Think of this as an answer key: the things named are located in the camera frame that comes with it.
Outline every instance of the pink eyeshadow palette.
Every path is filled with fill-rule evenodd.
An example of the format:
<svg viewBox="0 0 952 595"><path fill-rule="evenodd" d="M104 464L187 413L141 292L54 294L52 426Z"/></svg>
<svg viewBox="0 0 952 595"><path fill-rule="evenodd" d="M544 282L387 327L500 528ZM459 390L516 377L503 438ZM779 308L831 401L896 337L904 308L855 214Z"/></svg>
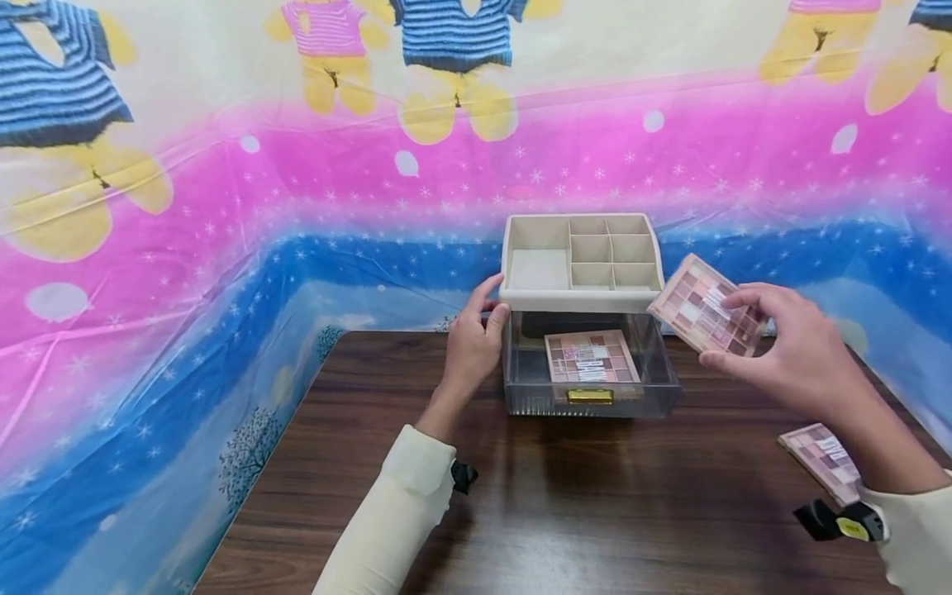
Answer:
<svg viewBox="0 0 952 595"><path fill-rule="evenodd" d="M552 382L640 381L638 369L620 330L546 335L545 351Z"/></svg>
<svg viewBox="0 0 952 595"><path fill-rule="evenodd" d="M860 500L856 483L860 472L840 441L823 424L803 427L781 436L781 446L806 467L840 506Z"/></svg>
<svg viewBox="0 0 952 595"><path fill-rule="evenodd" d="M698 351L730 351L749 357L760 343L767 316L751 306L722 307L721 301L734 291L736 285L696 254L688 254L648 312L671 325Z"/></svg>

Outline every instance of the cream long sleeve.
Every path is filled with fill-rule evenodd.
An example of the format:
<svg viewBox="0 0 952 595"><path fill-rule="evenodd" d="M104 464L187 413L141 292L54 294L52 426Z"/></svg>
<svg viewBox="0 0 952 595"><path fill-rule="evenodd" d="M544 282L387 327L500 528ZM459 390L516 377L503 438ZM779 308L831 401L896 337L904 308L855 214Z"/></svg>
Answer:
<svg viewBox="0 0 952 595"><path fill-rule="evenodd" d="M313 595L398 593L453 492L456 448L404 426Z"/></svg>
<svg viewBox="0 0 952 595"><path fill-rule="evenodd" d="M313 593L398 593L430 531L449 508L449 469L455 458L452 446L404 426ZM888 581L905 595L952 593L952 487L916 496L862 487L860 493L878 509L888 531L879 545Z"/></svg>

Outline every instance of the yellow clip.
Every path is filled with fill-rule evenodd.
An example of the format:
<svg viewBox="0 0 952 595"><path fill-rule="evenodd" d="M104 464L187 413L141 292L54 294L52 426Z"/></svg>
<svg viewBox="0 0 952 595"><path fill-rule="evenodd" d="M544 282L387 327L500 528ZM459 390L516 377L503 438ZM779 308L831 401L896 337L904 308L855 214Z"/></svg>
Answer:
<svg viewBox="0 0 952 595"><path fill-rule="evenodd" d="M860 525L852 519L847 519L845 517L840 517L836 520L836 524L840 527L840 532L846 537L852 537L853 539L858 539L862 542L868 542L869 531L866 530L866 527Z"/></svg>
<svg viewBox="0 0 952 595"><path fill-rule="evenodd" d="M615 393L607 388L574 388L565 397L572 405L611 405Z"/></svg>

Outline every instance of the cartoon bear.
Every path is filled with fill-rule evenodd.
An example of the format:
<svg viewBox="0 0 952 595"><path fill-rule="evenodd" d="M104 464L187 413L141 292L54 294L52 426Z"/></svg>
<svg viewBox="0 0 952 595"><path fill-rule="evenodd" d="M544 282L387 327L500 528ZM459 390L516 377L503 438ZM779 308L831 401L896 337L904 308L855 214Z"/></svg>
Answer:
<svg viewBox="0 0 952 595"><path fill-rule="evenodd" d="M929 72L936 73L936 100L952 113L952 0L920 0L895 56L876 73L866 91L866 111L878 115L912 94Z"/></svg>
<svg viewBox="0 0 952 595"><path fill-rule="evenodd" d="M784 85L816 58L817 76L831 85L841 83L856 72L882 8L883 0L792 0L761 60L761 78Z"/></svg>
<svg viewBox="0 0 952 595"><path fill-rule="evenodd" d="M367 48L387 46L387 32L378 21L392 21L393 12L369 4L375 13L350 0L292 0L265 23L275 41L297 44L304 62L305 101L317 113L329 114L338 93L355 115L376 108Z"/></svg>
<svg viewBox="0 0 952 595"><path fill-rule="evenodd" d="M155 159L110 141L133 118L105 69L136 59L103 12L61 0L0 0L0 161L13 165L0 188L0 232L13 247L76 261L109 237L114 193L151 214L171 204ZM54 173L31 176L38 164Z"/></svg>
<svg viewBox="0 0 952 595"><path fill-rule="evenodd" d="M563 0L390 0L403 29L413 90L400 110L404 131L434 145L453 130L456 109L485 141L516 129L515 102L500 84L512 64L510 21L548 18Z"/></svg>

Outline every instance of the white compartment tray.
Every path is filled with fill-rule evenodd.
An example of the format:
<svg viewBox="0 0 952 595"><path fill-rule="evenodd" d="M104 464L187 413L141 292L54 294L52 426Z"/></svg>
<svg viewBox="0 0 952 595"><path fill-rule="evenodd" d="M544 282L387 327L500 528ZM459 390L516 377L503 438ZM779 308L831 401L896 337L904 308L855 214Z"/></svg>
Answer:
<svg viewBox="0 0 952 595"><path fill-rule="evenodd" d="M643 213L512 215L503 271L500 299L520 311L644 313L664 283Z"/></svg>

